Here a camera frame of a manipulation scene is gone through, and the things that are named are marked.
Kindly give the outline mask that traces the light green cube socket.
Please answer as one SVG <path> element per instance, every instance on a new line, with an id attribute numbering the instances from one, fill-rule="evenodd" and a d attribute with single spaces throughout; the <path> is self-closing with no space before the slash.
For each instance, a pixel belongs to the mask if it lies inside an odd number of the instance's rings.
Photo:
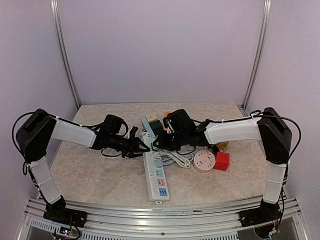
<path id="1" fill-rule="evenodd" d="M 152 142 L 150 143 L 150 150 L 153 152 L 158 152 L 160 149 Z"/>

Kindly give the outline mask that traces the white round socket base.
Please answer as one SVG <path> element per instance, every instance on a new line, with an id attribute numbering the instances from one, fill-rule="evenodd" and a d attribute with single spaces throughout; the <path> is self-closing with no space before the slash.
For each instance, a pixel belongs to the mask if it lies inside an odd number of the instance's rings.
<path id="1" fill-rule="evenodd" d="M 216 165 L 216 157 L 209 150 L 198 151 L 193 158 L 194 168 L 202 173 L 211 171 Z"/>

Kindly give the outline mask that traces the white power strip blue USB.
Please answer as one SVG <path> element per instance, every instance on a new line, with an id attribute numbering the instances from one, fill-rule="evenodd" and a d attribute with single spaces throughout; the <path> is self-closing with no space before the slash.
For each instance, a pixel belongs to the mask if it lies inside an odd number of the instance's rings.
<path id="1" fill-rule="evenodd" d="M 144 133 L 142 140 L 143 143 L 150 148 L 150 151 L 143 153 L 148 197 L 151 202 L 156 205 L 161 205 L 163 202 L 170 200 L 164 163 L 159 151 L 153 146 L 155 138 L 149 133 Z"/>

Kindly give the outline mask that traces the yellow cube socket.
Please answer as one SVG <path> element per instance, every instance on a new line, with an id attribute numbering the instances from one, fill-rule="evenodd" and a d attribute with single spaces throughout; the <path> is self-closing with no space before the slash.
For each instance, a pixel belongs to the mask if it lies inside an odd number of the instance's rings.
<path id="1" fill-rule="evenodd" d="M 220 151 L 225 151 L 229 146 L 229 142 L 228 141 L 219 142 L 219 143 L 216 143 L 215 145 Z"/>

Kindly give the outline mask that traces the red cube socket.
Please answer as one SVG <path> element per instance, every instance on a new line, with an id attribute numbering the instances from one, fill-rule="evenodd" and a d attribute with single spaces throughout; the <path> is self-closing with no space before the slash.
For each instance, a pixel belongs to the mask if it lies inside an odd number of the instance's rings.
<path id="1" fill-rule="evenodd" d="M 230 165 L 230 154 L 226 152 L 218 152 L 215 158 L 215 170 L 227 171 Z"/>

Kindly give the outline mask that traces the beige cube socket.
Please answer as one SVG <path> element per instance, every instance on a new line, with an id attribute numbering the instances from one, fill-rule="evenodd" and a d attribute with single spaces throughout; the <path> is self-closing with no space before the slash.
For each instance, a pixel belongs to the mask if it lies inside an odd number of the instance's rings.
<path id="1" fill-rule="evenodd" d="M 158 117 L 155 113 L 151 113 L 145 116 L 148 123 L 152 123 L 158 120 Z"/>

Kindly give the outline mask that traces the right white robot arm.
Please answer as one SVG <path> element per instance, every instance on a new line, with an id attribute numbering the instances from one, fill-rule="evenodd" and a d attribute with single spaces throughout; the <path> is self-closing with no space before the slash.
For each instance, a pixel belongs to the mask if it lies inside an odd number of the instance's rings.
<path id="1" fill-rule="evenodd" d="M 288 178 L 289 161 L 297 149 L 292 146 L 293 133 L 286 122 L 297 125 L 294 120 L 278 115 L 272 107 L 255 110 L 243 118 L 202 122 L 192 119 L 184 109 L 178 109 L 163 118 L 166 130 L 153 144 L 162 150 L 179 151 L 186 145 L 215 150 L 221 142 L 261 141 L 268 170 L 255 216 L 260 222 L 266 222 L 278 209 Z"/>

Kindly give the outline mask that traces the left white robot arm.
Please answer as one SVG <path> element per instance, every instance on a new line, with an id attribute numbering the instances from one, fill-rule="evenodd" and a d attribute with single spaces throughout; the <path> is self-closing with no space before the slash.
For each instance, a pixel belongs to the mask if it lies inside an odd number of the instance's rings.
<path id="1" fill-rule="evenodd" d="M 150 148 L 136 136 L 138 128 L 129 128 L 120 117 L 108 114 L 102 123 L 82 125 L 52 115 L 39 108 L 21 115 L 27 120 L 12 129 L 14 146 L 24 159 L 23 173 L 29 174 L 46 203 L 46 211 L 63 223 L 70 218 L 66 202 L 57 189 L 47 163 L 51 140 L 80 145 L 92 150 L 115 150 L 122 158 L 140 157 Z"/>

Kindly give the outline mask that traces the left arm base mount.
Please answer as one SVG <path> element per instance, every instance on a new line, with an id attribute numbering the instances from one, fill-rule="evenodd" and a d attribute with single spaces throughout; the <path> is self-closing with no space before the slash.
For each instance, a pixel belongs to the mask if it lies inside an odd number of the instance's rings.
<path id="1" fill-rule="evenodd" d="M 81 210 L 65 208 L 62 213 L 46 209 L 43 218 L 56 223 L 83 228 L 87 221 L 88 213 Z"/>

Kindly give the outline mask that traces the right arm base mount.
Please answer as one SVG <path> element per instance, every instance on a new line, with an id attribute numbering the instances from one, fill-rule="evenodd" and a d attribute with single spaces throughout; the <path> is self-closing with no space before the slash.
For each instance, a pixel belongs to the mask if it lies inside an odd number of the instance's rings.
<path id="1" fill-rule="evenodd" d="M 272 222 L 280 219 L 282 212 L 280 210 L 270 210 L 266 208 L 251 208 L 238 213 L 241 226 L 255 226 L 266 222 Z"/>

